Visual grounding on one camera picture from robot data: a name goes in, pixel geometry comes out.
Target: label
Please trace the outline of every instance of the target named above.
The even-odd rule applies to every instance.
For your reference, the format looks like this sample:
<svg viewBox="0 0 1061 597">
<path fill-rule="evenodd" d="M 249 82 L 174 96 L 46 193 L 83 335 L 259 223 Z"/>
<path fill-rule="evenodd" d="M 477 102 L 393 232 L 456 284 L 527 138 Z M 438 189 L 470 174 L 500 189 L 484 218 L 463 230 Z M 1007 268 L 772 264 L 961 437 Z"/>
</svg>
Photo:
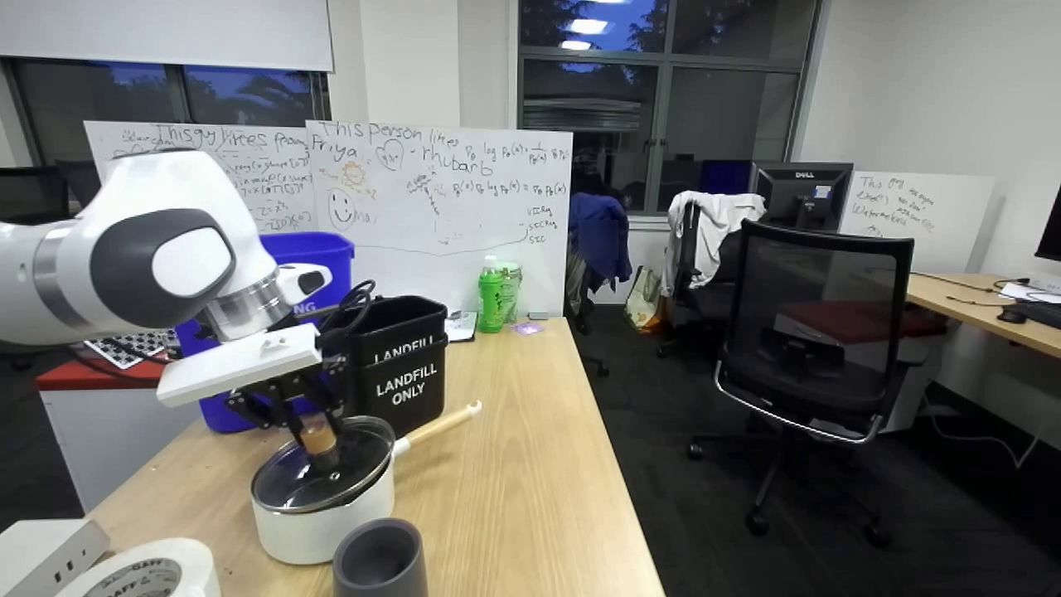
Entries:
<svg viewBox="0 0 1061 597">
<path fill-rule="evenodd" d="M 402 345 L 375 353 L 372 365 L 386 365 L 386 360 L 416 355 L 416 353 L 432 348 L 432 345 L 438 345 L 438 335 L 411 338 L 411 343 L 402 343 Z"/>
<path fill-rule="evenodd" d="M 438 379 L 436 360 L 421 365 L 421 367 L 407 367 L 396 379 L 386 379 L 375 385 L 375 397 L 402 405 L 402 402 L 416 402 L 429 391 L 429 383 Z"/>
</svg>

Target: wooden desk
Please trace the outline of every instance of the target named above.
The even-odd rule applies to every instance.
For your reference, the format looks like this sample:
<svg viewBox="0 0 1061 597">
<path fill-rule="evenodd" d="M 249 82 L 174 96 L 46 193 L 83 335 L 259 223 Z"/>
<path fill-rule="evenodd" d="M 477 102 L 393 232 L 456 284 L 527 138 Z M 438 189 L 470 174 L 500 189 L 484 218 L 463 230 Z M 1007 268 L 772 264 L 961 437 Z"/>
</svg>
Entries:
<svg viewBox="0 0 1061 597">
<path fill-rule="evenodd" d="M 665 595 L 564 321 L 451 345 L 445 397 L 484 412 L 399 462 L 396 515 L 421 526 L 432 595 Z M 115 549 L 205 542 L 232 597 L 331 595 L 331 566 L 285 566 L 259 546 L 249 480 L 281 444 L 281 431 L 193 425 L 92 517 Z"/>
<path fill-rule="evenodd" d="M 1050 327 L 1041 321 L 1020 321 L 1020 324 L 999 321 L 1002 299 L 996 295 L 996 283 L 999 283 L 996 274 L 944 274 L 944 280 L 908 274 L 904 299 L 928 311 L 980 324 L 999 338 L 1061 359 L 1061 327 Z"/>
</svg>

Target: ceiling light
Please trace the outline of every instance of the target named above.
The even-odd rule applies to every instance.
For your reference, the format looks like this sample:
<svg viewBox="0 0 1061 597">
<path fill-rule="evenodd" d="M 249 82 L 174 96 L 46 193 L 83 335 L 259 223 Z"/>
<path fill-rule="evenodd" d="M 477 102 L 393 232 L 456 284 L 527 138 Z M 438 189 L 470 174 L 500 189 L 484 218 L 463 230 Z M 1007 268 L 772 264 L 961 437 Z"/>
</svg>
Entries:
<svg viewBox="0 0 1061 597">
<path fill-rule="evenodd" d="M 599 38 L 608 31 L 608 20 L 571 20 L 566 31 L 582 38 Z"/>
<path fill-rule="evenodd" d="M 560 48 L 564 48 L 566 52 L 585 52 L 585 50 L 590 50 L 586 41 L 560 41 Z"/>
</svg>

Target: black cup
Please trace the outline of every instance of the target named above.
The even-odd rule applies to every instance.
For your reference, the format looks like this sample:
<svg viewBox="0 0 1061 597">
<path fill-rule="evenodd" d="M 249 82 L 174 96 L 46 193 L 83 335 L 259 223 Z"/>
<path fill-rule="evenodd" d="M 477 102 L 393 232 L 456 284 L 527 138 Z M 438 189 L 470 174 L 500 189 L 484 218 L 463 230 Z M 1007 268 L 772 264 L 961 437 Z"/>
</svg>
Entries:
<svg viewBox="0 0 1061 597">
<path fill-rule="evenodd" d="M 331 576 L 337 597 L 429 597 L 419 526 L 402 517 L 361 523 L 337 544 Z"/>
</svg>

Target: computer screen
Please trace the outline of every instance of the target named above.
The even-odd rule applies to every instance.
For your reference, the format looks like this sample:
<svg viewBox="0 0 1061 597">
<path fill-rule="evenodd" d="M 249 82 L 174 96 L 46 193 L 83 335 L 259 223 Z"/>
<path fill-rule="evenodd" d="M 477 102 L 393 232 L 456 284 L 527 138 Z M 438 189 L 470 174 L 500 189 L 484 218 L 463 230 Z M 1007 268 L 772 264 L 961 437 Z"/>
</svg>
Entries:
<svg viewBox="0 0 1061 597">
<path fill-rule="evenodd" d="M 0 168 L 0 223 L 67 218 L 67 178 L 61 168 Z"/>
<path fill-rule="evenodd" d="M 852 163 L 756 163 L 754 193 L 766 198 L 764 223 L 840 230 Z"/>
<path fill-rule="evenodd" d="M 1050 218 L 1049 218 L 1049 226 L 1041 230 L 1041 239 L 1037 239 L 1036 256 L 1037 256 L 1037 258 L 1061 262 L 1061 189 L 1059 189 L 1059 195 L 1055 195 Z"/>
<path fill-rule="evenodd" d="M 702 193 L 749 193 L 754 163 L 749 159 L 702 159 L 701 189 Z"/>
</svg>

